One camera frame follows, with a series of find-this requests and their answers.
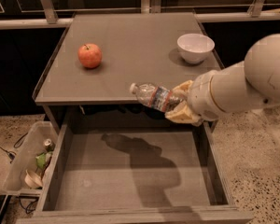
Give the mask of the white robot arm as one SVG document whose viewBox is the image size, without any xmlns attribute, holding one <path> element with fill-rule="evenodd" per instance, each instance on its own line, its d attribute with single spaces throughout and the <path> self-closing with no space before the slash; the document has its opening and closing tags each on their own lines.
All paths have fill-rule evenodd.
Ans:
<svg viewBox="0 0 280 224">
<path fill-rule="evenodd" d="M 229 113 L 280 105 L 280 34 L 256 42 L 245 59 L 211 70 L 174 88 L 185 100 L 165 117 L 174 123 L 201 125 Z"/>
</svg>

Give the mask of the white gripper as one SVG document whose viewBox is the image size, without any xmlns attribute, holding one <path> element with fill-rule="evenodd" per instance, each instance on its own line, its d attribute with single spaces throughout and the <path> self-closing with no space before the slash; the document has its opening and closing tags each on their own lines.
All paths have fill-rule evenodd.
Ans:
<svg viewBox="0 0 280 224">
<path fill-rule="evenodd" d="M 214 121 L 224 115 L 213 97 L 212 79 L 218 71 L 211 70 L 199 75 L 194 81 L 185 81 L 172 89 L 174 95 L 187 99 L 173 110 L 167 111 L 165 117 L 173 123 L 200 126 L 204 120 Z"/>
</svg>

